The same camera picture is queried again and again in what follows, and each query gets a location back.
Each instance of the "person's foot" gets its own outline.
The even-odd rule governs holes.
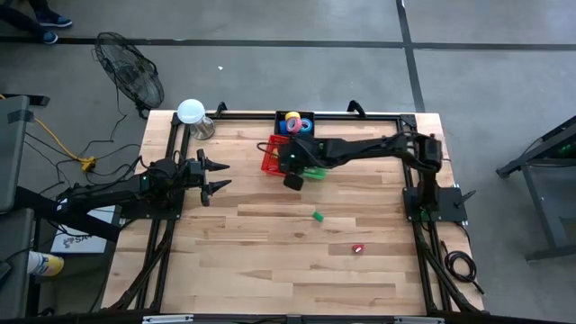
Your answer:
[[[42,35],[42,42],[44,44],[51,45],[56,43],[57,41],[58,41],[58,35],[52,31],[46,31],[44,32],[44,35]]]
[[[42,27],[64,28],[72,25],[71,20],[52,11],[36,12],[36,20]]]

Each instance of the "wood grain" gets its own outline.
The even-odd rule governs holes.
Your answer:
[[[154,111],[140,154],[149,163],[164,157],[173,112]],[[417,114],[418,131],[444,138],[437,114]],[[390,136],[393,123],[319,121],[317,136],[365,140]],[[281,177],[260,171],[256,143],[273,131],[270,121],[216,121],[215,136],[191,141],[190,156],[204,149],[230,169],[209,173],[232,183],[200,204],[186,193],[176,224],[162,303],[163,312],[401,315],[425,313],[411,226],[404,220],[401,162],[395,158],[351,161],[301,192]],[[454,182],[444,143],[441,185]],[[317,222],[313,212],[324,215]],[[103,306],[114,303],[141,268],[150,222],[138,220],[121,233]],[[470,253],[466,237],[439,224],[448,248]],[[364,253],[352,245],[365,244]],[[437,279],[433,291],[439,304]],[[148,290],[148,301],[155,279]],[[477,307],[481,296],[458,283]]]

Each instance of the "green block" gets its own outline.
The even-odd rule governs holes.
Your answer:
[[[316,221],[324,221],[324,216],[320,215],[317,211],[315,211],[312,214],[312,217],[316,220]]]

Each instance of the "floor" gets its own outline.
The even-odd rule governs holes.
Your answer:
[[[576,42],[571,0],[404,0],[409,35],[418,42]],[[26,9],[26,4],[13,6]],[[60,0],[51,4],[75,26],[62,37],[115,31],[130,38],[197,40],[405,41],[394,0]],[[22,35],[0,24],[0,35]],[[73,151],[110,137],[118,120],[113,83],[93,60],[92,46],[2,43],[0,89],[50,96],[36,109]],[[166,91],[161,109],[186,98],[208,108],[339,111],[356,99],[371,112],[440,113],[454,176],[477,194],[466,204],[472,252],[484,304],[494,314],[534,319],[576,319],[576,256],[528,265],[524,254],[546,247],[524,180],[499,179],[494,170],[576,111],[575,51],[139,46],[157,64]],[[418,69],[423,104],[414,95]],[[130,113],[114,143],[95,144],[100,156],[140,143],[145,121],[123,95]],[[38,125],[29,132],[48,140]],[[30,139],[52,161],[64,159]],[[98,162],[112,171],[131,162],[136,148]],[[57,182],[53,166],[29,148],[21,185],[42,190]],[[71,182],[85,184],[78,166],[64,165]],[[56,194],[64,185],[49,191]],[[103,271],[47,284],[44,304],[59,313],[87,311]]]

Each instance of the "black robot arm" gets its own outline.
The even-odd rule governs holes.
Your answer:
[[[418,183],[418,205],[431,212],[438,209],[436,173],[442,167],[442,142],[434,136],[400,132],[390,137],[356,141],[300,136],[292,137],[278,153],[280,170],[286,174],[284,184],[294,190],[302,189],[300,175],[306,167],[334,168],[359,158],[400,158],[422,174],[422,181]]]
[[[111,184],[75,185],[58,197],[58,211],[87,212],[98,207],[131,203],[168,210],[173,207],[176,196],[189,188],[200,188],[202,205],[208,206],[209,196],[231,182],[206,180],[206,171],[219,171],[229,166],[210,161],[201,149],[197,151],[197,159],[176,163],[171,158],[163,158],[145,168],[147,170],[141,174]]]

